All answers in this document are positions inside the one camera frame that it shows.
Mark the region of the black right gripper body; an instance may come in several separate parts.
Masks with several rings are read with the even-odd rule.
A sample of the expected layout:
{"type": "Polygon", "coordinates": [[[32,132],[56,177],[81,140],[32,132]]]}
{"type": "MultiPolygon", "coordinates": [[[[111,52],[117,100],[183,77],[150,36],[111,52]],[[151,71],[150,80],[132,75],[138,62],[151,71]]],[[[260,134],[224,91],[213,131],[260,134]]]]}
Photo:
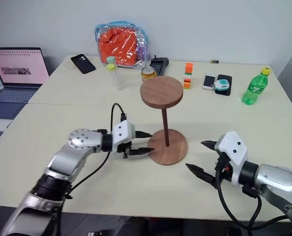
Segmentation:
{"type": "Polygon", "coordinates": [[[231,182],[232,175],[233,175],[233,168],[230,164],[230,158],[227,156],[226,153],[222,152],[219,154],[219,157],[216,161],[215,171],[220,172],[219,174],[219,183],[223,180],[231,182]]]}

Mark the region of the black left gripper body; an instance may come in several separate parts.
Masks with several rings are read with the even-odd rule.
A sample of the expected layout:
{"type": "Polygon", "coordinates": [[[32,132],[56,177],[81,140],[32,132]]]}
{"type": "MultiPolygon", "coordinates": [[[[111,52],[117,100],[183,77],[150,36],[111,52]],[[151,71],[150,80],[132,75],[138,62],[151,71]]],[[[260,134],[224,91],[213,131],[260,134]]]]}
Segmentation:
{"type": "Polygon", "coordinates": [[[122,158],[127,159],[129,155],[132,155],[131,147],[132,142],[119,144],[117,147],[117,153],[121,153],[122,158]]]}

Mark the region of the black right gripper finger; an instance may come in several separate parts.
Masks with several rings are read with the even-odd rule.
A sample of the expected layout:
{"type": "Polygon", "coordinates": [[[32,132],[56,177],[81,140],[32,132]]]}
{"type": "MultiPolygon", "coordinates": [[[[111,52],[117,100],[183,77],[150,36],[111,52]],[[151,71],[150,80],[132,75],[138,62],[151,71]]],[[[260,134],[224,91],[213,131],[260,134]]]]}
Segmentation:
{"type": "Polygon", "coordinates": [[[203,168],[198,167],[193,164],[186,163],[186,167],[199,179],[207,182],[211,186],[213,186],[215,189],[217,188],[216,186],[216,177],[208,174],[203,170],[203,168]]]}
{"type": "Polygon", "coordinates": [[[216,141],[210,141],[210,140],[206,140],[206,141],[201,141],[201,144],[207,148],[209,148],[210,150],[217,150],[216,148],[216,141]]]}

